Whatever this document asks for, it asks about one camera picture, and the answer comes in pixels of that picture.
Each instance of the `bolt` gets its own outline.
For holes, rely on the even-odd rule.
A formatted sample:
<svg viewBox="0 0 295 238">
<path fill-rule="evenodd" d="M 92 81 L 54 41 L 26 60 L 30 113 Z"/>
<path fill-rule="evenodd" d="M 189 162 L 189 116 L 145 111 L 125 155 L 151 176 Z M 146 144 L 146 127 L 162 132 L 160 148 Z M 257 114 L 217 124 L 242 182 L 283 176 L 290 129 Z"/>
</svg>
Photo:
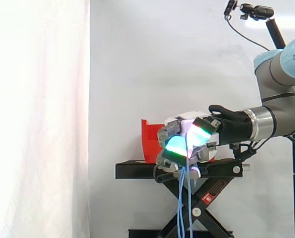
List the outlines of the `bolt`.
<svg viewBox="0 0 295 238">
<path fill-rule="evenodd" d="M 233 167 L 233 172 L 235 173 L 235 174 L 238 174 L 238 173 L 240 173 L 240 171 L 241 171 L 241 168 L 239 167 L 239 166 L 235 166 L 235 167 Z"/>
<path fill-rule="evenodd" d="M 199 217 L 201 215 L 202 211 L 198 207 L 195 207 L 195 208 L 193 208 L 192 213 L 193 213 L 194 217 Z"/>
</svg>

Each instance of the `red box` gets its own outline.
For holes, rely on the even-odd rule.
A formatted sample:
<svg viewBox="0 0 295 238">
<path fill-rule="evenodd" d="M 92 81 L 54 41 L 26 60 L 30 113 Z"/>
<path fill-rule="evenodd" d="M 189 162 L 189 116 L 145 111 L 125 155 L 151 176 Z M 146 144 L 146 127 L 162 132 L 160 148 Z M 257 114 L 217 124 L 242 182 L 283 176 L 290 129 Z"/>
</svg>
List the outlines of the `red box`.
<svg viewBox="0 0 295 238">
<path fill-rule="evenodd" d="M 147 120 L 141 120 L 141 141 L 146 163 L 156 163 L 157 155 L 162 150 L 158 142 L 157 133 L 163 127 L 163 124 L 151 125 Z"/>
</svg>

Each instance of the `blue wire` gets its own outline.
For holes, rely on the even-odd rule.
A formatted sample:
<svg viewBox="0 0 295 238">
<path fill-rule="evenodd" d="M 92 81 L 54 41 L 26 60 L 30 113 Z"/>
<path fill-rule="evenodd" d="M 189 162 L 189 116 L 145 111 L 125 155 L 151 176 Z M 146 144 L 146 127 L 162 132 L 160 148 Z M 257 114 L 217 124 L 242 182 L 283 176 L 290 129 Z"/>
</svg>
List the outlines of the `blue wire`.
<svg viewBox="0 0 295 238">
<path fill-rule="evenodd" d="M 187 144 L 187 134 L 185 136 L 186 144 L 186 169 L 187 169 L 187 184 L 188 184 L 188 220 L 189 220 L 189 237 L 193 238 L 193 221 L 192 221 L 192 189 L 191 189 L 191 175 L 189 171 L 189 156 L 188 156 L 188 144 Z"/>
<path fill-rule="evenodd" d="M 179 196 L 178 196 L 178 206 L 177 206 L 177 231 L 179 238 L 185 238 L 185 229 L 184 229 L 184 222 L 183 222 L 183 212 L 182 212 L 182 191 L 184 185 L 184 177 L 185 177 L 185 170 L 186 168 L 183 167 L 179 179 Z"/>
</svg>

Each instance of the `red label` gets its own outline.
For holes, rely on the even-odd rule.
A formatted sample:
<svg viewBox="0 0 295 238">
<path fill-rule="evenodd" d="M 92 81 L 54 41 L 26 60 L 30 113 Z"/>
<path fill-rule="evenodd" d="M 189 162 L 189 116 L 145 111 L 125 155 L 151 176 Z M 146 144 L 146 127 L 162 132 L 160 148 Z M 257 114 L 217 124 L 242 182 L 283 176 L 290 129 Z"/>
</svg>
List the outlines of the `red label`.
<svg viewBox="0 0 295 238">
<path fill-rule="evenodd" d="M 211 196 L 209 193 L 207 193 L 203 198 L 202 198 L 202 201 L 205 203 L 205 204 L 207 204 L 207 205 L 209 205 L 209 204 L 211 204 L 211 202 L 214 200 L 214 196 Z"/>
<path fill-rule="evenodd" d="M 227 183 L 220 179 L 218 180 L 214 186 L 211 187 L 208 193 L 205 194 L 204 197 L 202 197 L 202 201 L 206 204 L 209 205 L 214 201 L 214 199 L 220 194 L 221 191 L 227 186 Z"/>
</svg>

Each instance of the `white curtain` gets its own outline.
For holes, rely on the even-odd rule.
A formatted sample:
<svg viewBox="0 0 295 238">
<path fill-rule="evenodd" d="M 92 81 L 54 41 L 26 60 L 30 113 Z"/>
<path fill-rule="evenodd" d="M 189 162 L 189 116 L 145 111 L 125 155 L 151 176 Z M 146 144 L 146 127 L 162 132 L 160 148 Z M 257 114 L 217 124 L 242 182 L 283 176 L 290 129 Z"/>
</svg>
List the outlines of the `white curtain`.
<svg viewBox="0 0 295 238">
<path fill-rule="evenodd" d="M 0 0 L 0 238 L 88 238 L 89 0 Z"/>
</svg>

